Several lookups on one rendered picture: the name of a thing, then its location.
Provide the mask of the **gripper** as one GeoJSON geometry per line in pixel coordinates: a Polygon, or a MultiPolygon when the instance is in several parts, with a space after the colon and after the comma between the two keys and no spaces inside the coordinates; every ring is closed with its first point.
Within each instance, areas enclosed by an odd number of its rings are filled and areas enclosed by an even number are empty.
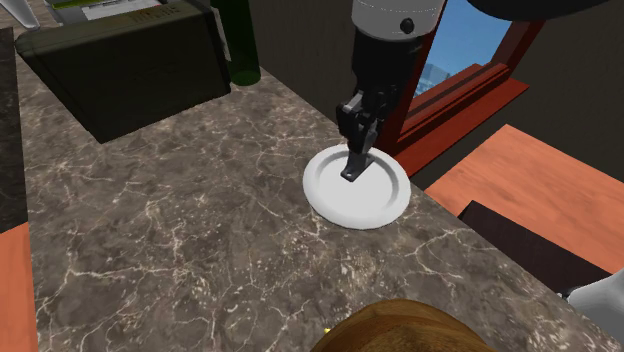
{"type": "Polygon", "coordinates": [[[354,96],[336,108],[339,133],[347,139],[347,164],[341,176],[354,182],[373,162],[368,155],[389,115],[388,92],[399,99],[413,72],[424,37],[407,41],[386,41],[357,29],[354,38],[352,71],[357,83],[354,96]],[[372,113],[364,100],[376,95],[372,113]]]}

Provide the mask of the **white rounded object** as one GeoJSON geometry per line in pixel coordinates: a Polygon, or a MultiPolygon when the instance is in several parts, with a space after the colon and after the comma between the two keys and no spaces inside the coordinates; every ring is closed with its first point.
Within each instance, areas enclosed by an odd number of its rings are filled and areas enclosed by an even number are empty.
{"type": "Polygon", "coordinates": [[[624,343],[624,267],[609,277],[568,289],[559,296],[624,343]]]}

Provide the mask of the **red framed window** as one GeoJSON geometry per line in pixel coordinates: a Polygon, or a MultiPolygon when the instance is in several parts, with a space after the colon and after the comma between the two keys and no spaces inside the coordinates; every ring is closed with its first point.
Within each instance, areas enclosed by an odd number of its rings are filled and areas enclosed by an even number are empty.
{"type": "Polygon", "coordinates": [[[489,63],[473,64],[415,96],[437,32],[427,34],[399,106],[374,146],[394,157],[408,176],[416,174],[529,88],[512,73],[543,26],[512,22],[489,63]]]}

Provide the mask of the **white round plate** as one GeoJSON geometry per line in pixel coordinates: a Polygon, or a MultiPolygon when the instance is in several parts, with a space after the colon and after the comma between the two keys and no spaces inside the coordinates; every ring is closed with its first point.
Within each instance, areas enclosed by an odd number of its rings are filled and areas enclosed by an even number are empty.
{"type": "Polygon", "coordinates": [[[377,229],[406,210],[411,184],[402,166],[390,155],[371,148],[372,163],[350,182],[341,176],[349,150],[345,144],[317,153],[303,174],[308,203],[324,219],[347,229],[377,229]]]}

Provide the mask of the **dark green box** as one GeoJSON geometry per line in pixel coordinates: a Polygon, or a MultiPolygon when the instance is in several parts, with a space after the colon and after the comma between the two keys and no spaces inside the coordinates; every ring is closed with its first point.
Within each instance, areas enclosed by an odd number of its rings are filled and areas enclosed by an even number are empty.
{"type": "Polygon", "coordinates": [[[231,91],[209,0],[26,32],[15,49],[100,143],[231,91]]]}

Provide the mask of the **green and white book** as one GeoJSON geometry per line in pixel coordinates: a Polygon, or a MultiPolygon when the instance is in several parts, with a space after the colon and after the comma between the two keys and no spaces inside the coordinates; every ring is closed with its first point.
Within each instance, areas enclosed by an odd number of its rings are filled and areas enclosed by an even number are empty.
{"type": "Polygon", "coordinates": [[[43,0],[60,25],[74,24],[142,10],[168,3],[168,0],[43,0]]]}

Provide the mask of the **dark green bottle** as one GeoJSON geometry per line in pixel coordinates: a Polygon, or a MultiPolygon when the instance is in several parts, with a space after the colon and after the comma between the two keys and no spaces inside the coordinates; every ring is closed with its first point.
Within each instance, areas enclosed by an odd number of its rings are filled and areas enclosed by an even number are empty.
{"type": "Polygon", "coordinates": [[[231,81],[250,86],[261,78],[249,0],[210,0],[219,13],[229,53],[231,81]]]}

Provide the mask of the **brown wooden round object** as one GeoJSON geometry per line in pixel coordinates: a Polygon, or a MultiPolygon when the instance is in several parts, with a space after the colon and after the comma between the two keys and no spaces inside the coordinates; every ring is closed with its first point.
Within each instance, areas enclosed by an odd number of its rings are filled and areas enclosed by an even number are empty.
{"type": "Polygon", "coordinates": [[[467,325],[409,299],[370,304],[330,329],[310,352],[497,352],[467,325]]]}

